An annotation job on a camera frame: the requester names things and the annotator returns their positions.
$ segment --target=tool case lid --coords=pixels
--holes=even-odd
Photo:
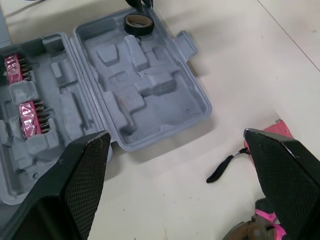
[[[79,25],[70,39],[103,127],[136,151],[186,129],[212,111],[187,62],[198,50],[186,31],[171,38],[152,9],[152,35],[124,30],[129,8]]]

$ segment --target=textured gripper pad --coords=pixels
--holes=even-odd
[[[105,134],[87,146],[65,187],[64,201],[83,240],[89,236],[104,187],[109,136]]]
[[[300,239],[319,198],[319,186],[279,141],[250,131],[245,140],[263,193],[290,239]]]

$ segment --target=empty tool slot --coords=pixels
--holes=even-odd
[[[147,69],[149,67],[148,60],[137,42],[136,37],[128,35],[124,38],[124,41],[127,44],[133,68],[137,72]]]
[[[4,120],[0,120],[0,140],[3,145],[11,146],[12,144],[12,134],[8,123]]]
[[[12,102],[15,105],[39,99],[34,81],[19,81],[9,86]]]
[[[127,87],[126,89],[119,91],[116,95],[119,104],[122,105],[129,114],[146,106],[144,99],[134,86]]]
[[[59,62],[51,63],[51,69],[56,79],[58,87],[64,87],[67,84],[76,82],[78,79],[74,67],[70,61],[65,58]]]
[[[82,41],[95,38],[99,35],[104,35],[108,32],[115,30],[118,27],[115,19],[100,19],[95,21],[94,24],[85,24],[76,29],[76,34],[81,37]]]
[[[65,50],[64,43],[59,35],[43,39],[42,44],[45,51],[50,55],[56,55]]]
[[[17,139],[23,139],[24,134],[22,131],[21,120],[19,117],[15,116],[9,119],[9,125],[11,128],[12,136]]]
[[[25,144],[31,156],[37,156],[48,162],[59,158],[64,150],[55,128],[50,129],[46,134],[37,134],[29,137]]]
[[[119,62],[118,49],[115,44],[101,47],[96,53],[107,67]]]
[[[74,141],[84,135],[83,121],[72,93],[66,92],[60,96],[61,115],[67,135]]]
[[[131,135],[135,130],[135,124],[128,110],[119,105],[117,97],[111,91],[103,93],[104,101],[107,103],[108,111],[117,130]]]
[[[151,74],[134,84],[137,92],[143,97],[150,95],[160,96],[176,89],[176,81],[168,72]]]

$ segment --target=metal tool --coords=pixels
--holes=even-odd
[[[137,9],[139,12],[143,12],[144,6],[146,6],[147,8],[153,8],[154,6],[154,0],[125,0],[125,1],[131,7]]]
[[[280,224],[274,224],[277,216],[266,198],[255,202],[255,214],[251,221],[234,226],[223,240],[282,240],[286,235]]]

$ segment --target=black electrical tape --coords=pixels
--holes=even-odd
[[[155,22],[142,14],[129,14],[124,18],[124,30],[136,37],[151,34],[155,29]]]

